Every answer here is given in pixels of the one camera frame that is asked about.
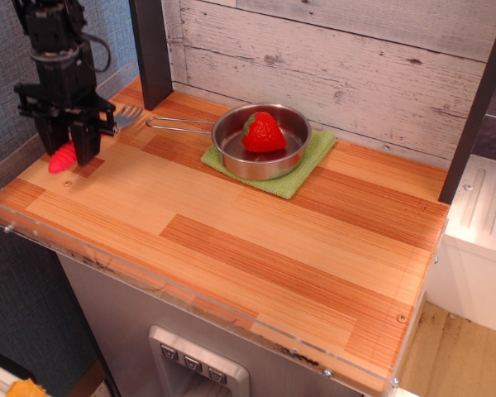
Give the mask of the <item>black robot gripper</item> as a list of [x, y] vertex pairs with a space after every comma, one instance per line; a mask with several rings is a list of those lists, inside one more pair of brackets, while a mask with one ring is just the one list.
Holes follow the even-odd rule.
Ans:
[[106, 43], [83, 32], [84, 6], [78, 1], [14, 1], [21, 28], [31, 43], [29, 56], [38, 81], [19, 83], [19, 113], [35, 122], [48, 155], [69, 142], [77, 162], [87, 165], [100, 151], [102, 134], [111, 135], [115, 106], [97, 95], [91, 43]]

